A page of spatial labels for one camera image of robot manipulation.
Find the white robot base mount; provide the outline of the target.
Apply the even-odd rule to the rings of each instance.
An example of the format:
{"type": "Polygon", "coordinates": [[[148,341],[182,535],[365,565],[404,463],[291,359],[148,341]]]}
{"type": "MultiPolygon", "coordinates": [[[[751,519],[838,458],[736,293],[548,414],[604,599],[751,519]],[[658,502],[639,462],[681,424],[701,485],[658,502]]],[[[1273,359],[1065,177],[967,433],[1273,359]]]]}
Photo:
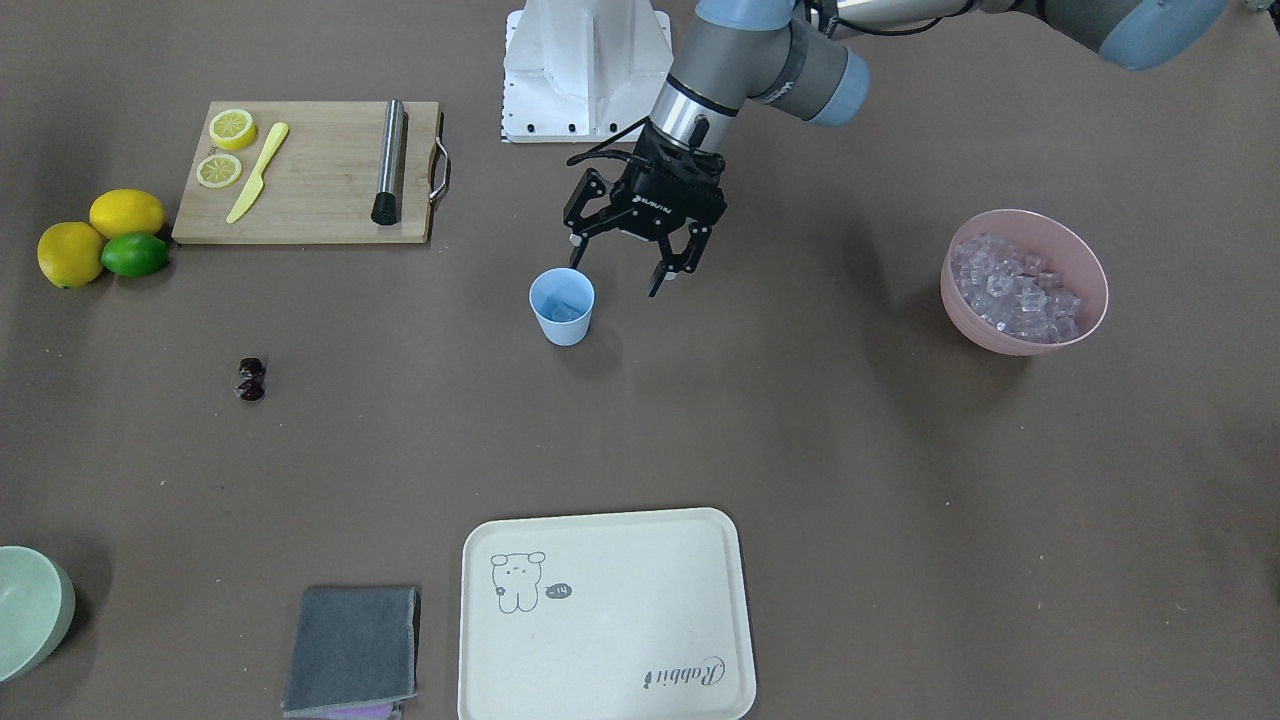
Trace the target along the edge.
{"type": "Polygon", "coordinates": [[[673,60],[649,1],[527,1],[506,18],[500,137],[599,143],[649,114],[673,60]]]}

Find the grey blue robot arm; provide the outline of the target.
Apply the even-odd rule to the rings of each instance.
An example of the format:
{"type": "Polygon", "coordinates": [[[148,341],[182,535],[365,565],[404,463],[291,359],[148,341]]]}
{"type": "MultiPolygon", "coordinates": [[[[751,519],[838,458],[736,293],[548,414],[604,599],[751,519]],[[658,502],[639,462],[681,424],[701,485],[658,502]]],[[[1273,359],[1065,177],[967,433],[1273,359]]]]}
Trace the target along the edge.
{"type": "Polygon", "coordinates": [[[631,151],[609,137],[571,158],[623,163],[617,179],[586,169],[564,205],[570,268],[611,231],[652,242],[648,284],[692,273],[724,214],[719,147],[748,101],[814,126],[851,120],[870,87],[867,63],[842,32],[902,37],[972,12],[1020,13],[1128,70],[1185,51],[1222,14],[1222,1],[700,1],[631,151]]]}

